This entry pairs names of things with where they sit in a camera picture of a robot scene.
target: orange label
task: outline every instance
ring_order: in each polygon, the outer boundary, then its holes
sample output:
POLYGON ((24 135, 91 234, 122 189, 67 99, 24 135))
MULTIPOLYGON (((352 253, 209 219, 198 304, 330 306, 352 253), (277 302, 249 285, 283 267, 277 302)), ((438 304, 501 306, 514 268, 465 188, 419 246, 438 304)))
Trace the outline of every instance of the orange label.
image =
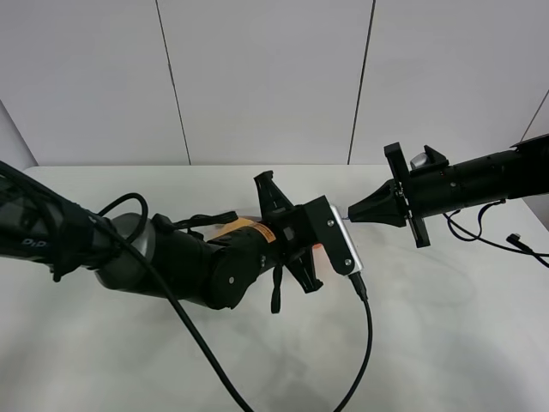
POLYGON ((261 223, 252 223, 250 227, 253 227, 256 229, 260 234, 263 235, 263 237, 269 242, 274 242, 276 240, 276 236, 273 233, 271 229, 266 227, 265 225, 262 225, 261 223))

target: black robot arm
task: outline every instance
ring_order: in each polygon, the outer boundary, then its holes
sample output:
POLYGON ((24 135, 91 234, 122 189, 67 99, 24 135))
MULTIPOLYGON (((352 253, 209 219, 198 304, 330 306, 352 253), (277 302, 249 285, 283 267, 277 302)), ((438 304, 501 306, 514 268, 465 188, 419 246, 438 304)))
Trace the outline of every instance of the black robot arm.
MULTIPOLYGON (((221 309, 234 308, 248 287, 265 271, 286 266, 306 293, 322 286, 315 274, 312 247, 321 243, 334 270, 344 276, 360 272, 362 264, 337 209, 326 197, 294 206, 273 182, 273 173, 256 177, 262 219, 215 239, 182 228, 238 219, 234 212, 198 215, 172 223, 163 215, 147 218, 128 213, 112 220, 69 202, 28 176, 2 164, 0 178, 0 256, 47 264, 54 280, 79 266, 95 270, 105 287, 124 292, 165 296, 157 282, 128 252, 100 230, 114 229, 129 241, 164 277, 180 300, 221 309)), ((280 282, 273 306, 280 309, 280 282)))
POLYGON ((412 170, 399 143, 386 146, 385 156, 393 179, 349 207, 349 219, 397 227, 408 221, 417 247, 430 244, 425 217, 549 192, 549 135, 453 166, 429 146, 412 159, 412 170))

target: white tabletop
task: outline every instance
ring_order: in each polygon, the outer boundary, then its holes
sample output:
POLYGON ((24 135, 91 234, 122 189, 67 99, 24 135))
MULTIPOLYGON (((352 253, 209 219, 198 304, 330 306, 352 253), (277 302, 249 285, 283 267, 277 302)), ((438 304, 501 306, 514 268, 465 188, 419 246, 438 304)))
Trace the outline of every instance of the white tabletop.
MULTIPOLYGON (((36 167, 27 172, 99 210, 138 191, 174 220, 236 209, 258 215, 253 177, 274 170, 294 203, 320 195, 341 207, 372 193, 387 167, 36 167)), ((130 203, 116 212, 137 210, 130 203)), ((477 209, 458 218, 473 228, 477 209)), ((432 246, 409 228, 347 223, 365 264, 374 346, 348 411, 549 410, 549 270, 530 257, 454 239, 427 219, 432 246)), ((485 234, 549 251, 549 233, 522 200, 492 208, 485 234)), ((229 377, 256 411, 330 411, 352 383, 365 314, 350 282, 316 251, 324 287, 305 295, 289 274, 282 310, 272 276, 233 311, 184 302, 229 377)), ((0 259, 0 410, 237 411, 189 333, 161 299, 104 289, 78 270, 0 259)))

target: black cable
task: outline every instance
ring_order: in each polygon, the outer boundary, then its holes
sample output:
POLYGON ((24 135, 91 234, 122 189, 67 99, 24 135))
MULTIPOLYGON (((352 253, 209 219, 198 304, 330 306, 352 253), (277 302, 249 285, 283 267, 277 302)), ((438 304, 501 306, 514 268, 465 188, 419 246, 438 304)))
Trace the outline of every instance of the black cable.
MULTIPOLYGON (((229 392, 229 395, 231 395, 232 399, 234 399, 234 401, 238 404, 238 406, 243 411, 254 412, 251 406, 238 393, 238 390, 234 387, 231 380, 226 376, 225 371, 223 370, 220 363, 217 361, 217 358, 215 357, 214 353, 211 351, 208 344, 204 341, 204 338, 202 337, 198 329, 195 327, 192 320, 189 318, 189 315, 187 314, 185 309, 183 309, 178 299, 175 297, 175 295, 171 291, 170 287, 167 285, 164 278, 160 275, 160 273, 158 273, 158 271, 154 268, 154 266, 151 265, 151 263, 140 252, 138 252, 122 236, 120 236, 120 234, 113 231, 107 225, 102 225, 98 223, 97 227, 100 230, 107 233, 108 235, 110 235, 114 240, 116 240, 123 247, 123 249, 125 249, 133 258, 135 258, 149 272, 149 274, 153 276, 154 281, 157 283, 160 289, 164 292, 164 294, 166 295, 166 298, 172 305, 173 309, 175 310, 175 312, 177 313, 177 315, 179 316, 179 318, 181 319, 185 327, 189 330, 189 333, 195 339, 196 344, 198 345, 200 350, 204 353, 204 356, 206 356, 206 359, 214 369, 221 383, 225 386, 225 389, 227 390, 227 392, 229 392)), ((364 300, 364 305, 366 309, 366 319, 368 324, 368 343, 366 345, 365 358, 359 369, 359 373, 357 377, 353 381, 351 389, 345 395, 345 397, 341 400, 340 404, 336 407, 335 412, 341 412, 343 408, 345 408, 345 405, 349 402, 349 400, 353 396, 353 393, 356 391, 356 389, 359 386, 360 380, 364 376, 366 367, 368 366, 368 361, 370 359, 371 346, 373 341, 373 335, 372 335, 373 328, 372 328, 372 321, 371 321, 370 306, 368 305, 367 300, 364 300)))
POLYGON ((135 239, 137 239, 143 231, 145 230, 145 226, 147 225, 147 218, 148 218, 148 205, 147 201, 145 200, 145 197, 140 195, 139 193, 127 193, 121 197, 119 197, 114 202, 111 202, 107 204, 97 215, 104 216, 107 213, 109 213, 111 210, 116 208, 118 205, 127 202, 130 199, 135 199, 139 204, 141 205, 141 214, 139 217, 139 221, 137 222, 136 228, 133 230, 133 232, 128 236, 126 241, 131 244, 135 239))
POLYGON ((534 250, 532 250, 529 246, 523 244, 519 239, 520 239, 520 236, 516 235, 516 234, 511 234, 508 238, 507 238, 507 241, 509 243, 511 243, 515 248, 511 248, 511 247, 508 247, 508 246, 504 246, 504 245, 500 245, 498 243, 494 243, 494 242, 491 242, 490 240, 486 240, 484 238, 481 237, 481 234, 482 234, 482 218, 484 216, 484 213, 489 209, 491 208, 492 206, 496 206, 498 204, 503 204, 505 203, 505 200, 501 200, 499 202, 494 202, 494 203, 488 203, 487 205, 483 206, 482 209, 480 210, 479 214, 477 215, 477 222, 479 223, 479 233, 478 234, 473 234, 471 232, 469 232, 467 229, 465 229, 464 227, 460 226, 459 224, 457 224, 453 219, 452 217, 457 215, 458 213, 460 213, 461 211, 460 210, 456 210, 455 212, 451 213, 450 215, 446 214, 446 213, 443 213, 443 216, 446 218, 446 222, 448 224, 448 229, 452 232, 452 234, 454 236, 456 236, 459 240, 462 240, 464 242, 473 242, 475 240, 479 240, 480 242, 482 243, 485 243, 487 245, 490 245, 490 246, 493 246, 493 247, 496 247, 498 249, 501 249, 501 250, 504 250, 504 251, 510 251, 510 252, 513 252, 513 253, 519 253, 519 254, 522 254, 522 255, 526 255, 526 256, 531 256, 533 258, 535 258, 538 262, 540 262, 541 264, 543 264, 545 267, 549 268, 549 264, 542 258, 549 258, 549 254, 548 253, 538 253, 534 250), (464 238, 463 236, 461 236, 458 232, 455 231, 454 227, 457 227, 459 230, 461 230, 462 232, 466 233, 467 235, 470 236, 470 238, 464 238))
MULTIPOLYGON (((443 216, 446 218, 446 220, 448 221, 451 221, 451 224, 454 226, 454 227, 457 227, 458 229, 460 229, 462 232, 468 234, 469 236, 471 237, 475 237, 476 235, 472 234, 471 232, 469 232, 466 228, 464 228, 463 226, 459 225, 458 223, 456 223, 455 221, 452 220, 452 218, 450 216, 448 216, 448 214, 446 213, 443 213, 443 216)), ((511 247, 507 247, 507 246, 503 246, 503 245, 499 245, 497 243, 494 243, 494 242, 491 242, 490 240, 487 240, 487 239, 484 239, 484 238, 477 238, 478 241, 482 242, 482 243, 486 243, 487 245, 490 245, 490 246, 493 246, 493 247, 497 247, 498 249, 502 249, 504 251, 512 251, 513 253, 519 253, 521 255, 529 255, 531 256, 532 253, 530 252, 527 252, 527 251, 521 251, 519 249, 513 249, 511 247)), ((536 252, 536 255, 542 257, 542 258, 549 258, 549 253, 537 253, 536 252)))
POLYGON ((505 203, 505 199, 503 200, 500 200, 500 201, 497 201, 497 202, 494 202, 494 203, 488 203, 488 204, 485 204, 482 209, 480 210, 479 214, 477 215, 477 222, 479 223, 479 234, 475 234, 475 235, 472 235, 471 238, 464 238, 462 237, 458 232, 456 232, 454 230, 454 228, 452 227, 452 224, 454 223, 454 221, 451 219, 452 217, 454 217, 455 215, 457 215, 458 213, 461 212, 461 210, 456 210, 455 212, 452 212, 450 214, 450 218, 448 219, 447 223, 448 223, 448 229, 452 232, 452 234, 454 236, 456 236, 459 240, 462 240, 464 242, 474 242, 475 240, 478 240, 480 238, 480 236, 482 235, 482 218, 484 217, 484 213, 486 213, 486 211, 493 207, 493 206, 497 206, 499 204, 504 204, 505 203))

